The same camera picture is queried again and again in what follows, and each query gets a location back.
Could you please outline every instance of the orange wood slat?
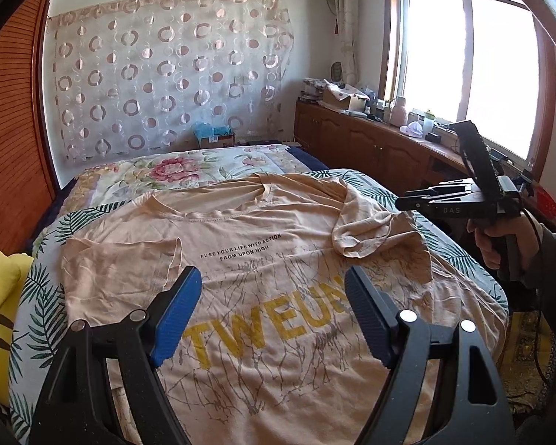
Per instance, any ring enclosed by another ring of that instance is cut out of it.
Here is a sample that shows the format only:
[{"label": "orange wood slat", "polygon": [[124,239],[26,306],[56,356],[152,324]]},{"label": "orange wood slat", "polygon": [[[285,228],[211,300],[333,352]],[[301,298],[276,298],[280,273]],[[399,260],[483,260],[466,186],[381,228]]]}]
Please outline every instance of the orange wood slat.
[{"label": "orange wood slat", "polygon": [[25,0],[0,30],[0,249],[20,251],[52,202],[38,146],[32,77],[46,0]]}]

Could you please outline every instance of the red object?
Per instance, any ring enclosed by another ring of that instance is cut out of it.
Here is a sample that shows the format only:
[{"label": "red object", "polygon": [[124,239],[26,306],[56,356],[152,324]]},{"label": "red object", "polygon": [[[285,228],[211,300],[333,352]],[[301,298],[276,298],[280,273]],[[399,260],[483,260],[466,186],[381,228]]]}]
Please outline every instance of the red object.
[{"label": "red object", "polygon": [[535,197],[537,197],[538,209],[548,219],[556,217],[556,201],[542,188],[535,189]]}]

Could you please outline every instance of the dark sleeve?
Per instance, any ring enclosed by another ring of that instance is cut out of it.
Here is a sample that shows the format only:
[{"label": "dark sleeve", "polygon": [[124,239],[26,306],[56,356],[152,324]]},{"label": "dark sleeve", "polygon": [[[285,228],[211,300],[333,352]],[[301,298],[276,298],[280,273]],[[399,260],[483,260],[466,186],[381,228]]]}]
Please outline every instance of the dark sleeve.
[{"label": "dark sleeve", "polygon": [[556,287],[556,234],[542,225],[541,252],[538,252],[521,279],[527,288],[547,291]]}]

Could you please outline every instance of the window pane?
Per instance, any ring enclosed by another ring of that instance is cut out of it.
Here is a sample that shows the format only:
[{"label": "window pane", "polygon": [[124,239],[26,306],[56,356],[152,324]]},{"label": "window pane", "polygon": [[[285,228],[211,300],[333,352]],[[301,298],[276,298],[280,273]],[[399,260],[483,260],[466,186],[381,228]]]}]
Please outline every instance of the window pane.
[{"label": "window pane", "polygon": [[526,159],[538,99],[538,48],[528,10],[472,0],[474,71],[467,118],[480,133]]},{"label": "window pane", "polygon": [[410,0],[407,30],[408,109],[457,120],[466,47],[463,0]]}]

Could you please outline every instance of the silver screw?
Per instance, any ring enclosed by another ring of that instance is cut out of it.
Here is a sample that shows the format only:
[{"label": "silver screw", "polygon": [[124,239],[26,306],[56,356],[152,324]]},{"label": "silver screw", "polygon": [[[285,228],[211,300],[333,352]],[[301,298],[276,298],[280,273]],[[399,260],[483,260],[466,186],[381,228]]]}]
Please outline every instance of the silver screw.
[{"label": "silver screw", "polygon": [[80,331],[85,328],[85,324],[84,320],[76,320],[70,325],[70,329],[72,331]]},{"label": "silver screw", "polygon": [[412,310],[401,310],[400,318],[402,318],[406,323],[413,323],[418,319],[418,316]]},{"label": "silver screw", "polygon": [[463,329],[463,331],[467,331],[468,333],[473,333],[476,331],[476,325],[473,321],[463,320],[461,321],[461,329]]},{"label": "silver screw", "polygon": [[135,322],[140,322],[146,318],[146,312],[144,310],[134,310],[130,313],[130,319]]}]

